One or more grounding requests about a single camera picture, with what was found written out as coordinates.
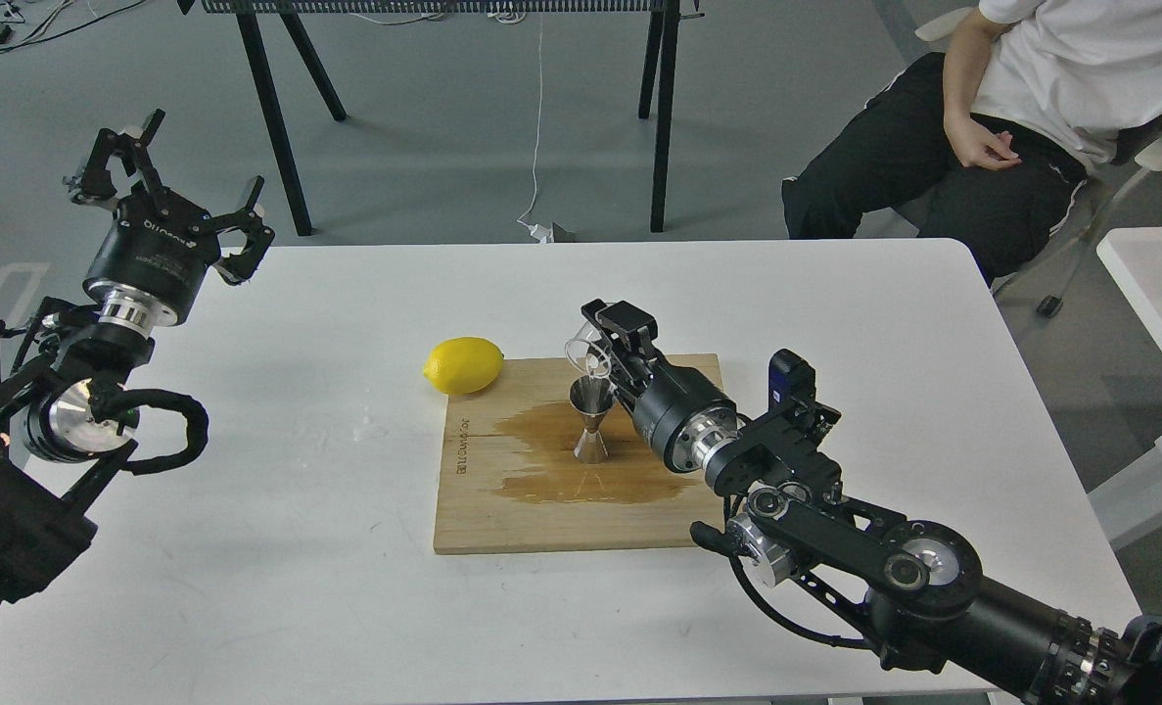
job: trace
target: chair wheel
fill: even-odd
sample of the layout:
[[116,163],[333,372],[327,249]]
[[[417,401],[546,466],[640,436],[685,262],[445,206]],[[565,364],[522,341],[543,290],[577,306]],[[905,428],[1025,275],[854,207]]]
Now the chair wheel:
[[1060,309],[1063,309],[1063,298],[1059,298],[1059,296],[1047,296],[1041,300],[1041,303],[1038,303],[1038,315],[1042,318],[1054,318]]

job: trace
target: lemon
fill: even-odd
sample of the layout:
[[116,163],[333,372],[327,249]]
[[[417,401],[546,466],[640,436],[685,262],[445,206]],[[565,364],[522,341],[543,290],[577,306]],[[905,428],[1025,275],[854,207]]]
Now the lemon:
[[424,362],[424,376],[443,394],[481,391],[498,379],[503,353],[483,338],[451,338],[438,343]]

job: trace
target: wooden cutting board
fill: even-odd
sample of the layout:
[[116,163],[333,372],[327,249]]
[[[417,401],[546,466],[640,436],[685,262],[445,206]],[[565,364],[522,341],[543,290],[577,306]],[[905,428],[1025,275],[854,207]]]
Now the wooden cutting board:
[[[669,358],[720,387],[715,355]],[[451,397],[436,553],[693,546],[689,523],[723,523],[723,501],[702,473],[662,467],[617,402],[600,427],[607,462],[572,455],[584,430],[568,404],[578,376],[562,358],[507,360],[490,387]]]

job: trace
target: chair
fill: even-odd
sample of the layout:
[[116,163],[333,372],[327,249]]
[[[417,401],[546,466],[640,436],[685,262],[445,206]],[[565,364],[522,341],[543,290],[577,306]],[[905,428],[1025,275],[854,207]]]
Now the chair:
[[[953,12],[930,20],[930,22],[925,22],[924,26],[917,28],[916,36],[920,37],[921,41],[926,41],[926,43],[945,39],[945,37],[949,36],[960,26],[962,19],[968,16],[969,13],[971,13],[971,8],[953,9]],[[1055,314],[1059,314],[1060,309],[1063,308],[1064,294],[1077,276],[1078,268],[1081,268],[1082,262],[1085,260],[1085,254],[1093,253],[1096,246],[1098,246],[1098,242],[1104,236],[1105,231],[1103,226],[1107,223],[1112,209],[1116,209],[1116,206],[1125,201],[1129,192],[1141,180],[1145,180],[1147,175],[1153,172],[1162,172],[1162,116],[1156,117],[1156,120],[1150,121],[1148,124],[1121,130],[1118,135],[1116,157],[1110,164],[1112,166],[1124,166],[1129,164],[1129,161],[1135,161],[1140,168],[1125,180],[1125,184],[1119,188],[1113,188],[1107,182],[1104,182],[1097,174],[1085,179],[1085,185],[1078,189],[1076,201],[1073,202],[1069,218],[1066,220],[1066,228],[1068,223],[1078,222],[1082,218],[1085,220],[1084,226],[1077,229],[1076,232],[1069,233],[1061,229],[1054,233],[1050,244],[1047,244],[1042,253],[1039,253],[1035,259],[1026,264],[1019,272],[1013,273],[1013,275],[1000,278],[996,281],[991,289],[994,296],[997,297],[1007,286],[1018,281],[1019,278],[1027,276],[1031,272],[1037,272],[1037,269],[1045,266],[1049,260],[1057,259],[1061,254],[1073,250],[1073,261],[1067,269],[1067,276],[1060,281],[1060,286],[1056,287],[1054,293],[1041,298],[1041,302],[1037,307],[1038,314],[1042,317],[1050,318]],[[894,213],[901,215],[909,223],[913,224],[913,226],[920,228],[928,220],[928,202],[933,200],[934,190],[930,188],[924,195],[913,197],[913,200],[906,203],[895,206]]]

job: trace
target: person's hand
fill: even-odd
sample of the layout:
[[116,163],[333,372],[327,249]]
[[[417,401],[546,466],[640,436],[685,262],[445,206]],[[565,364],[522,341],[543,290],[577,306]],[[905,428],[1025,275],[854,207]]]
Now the person's hand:
[[1020,156],[1011,151],[1010,132],[989,132],[970,116],[946,120],[942,124],[960,164],[991,171],[1009,170],[1020,164]]

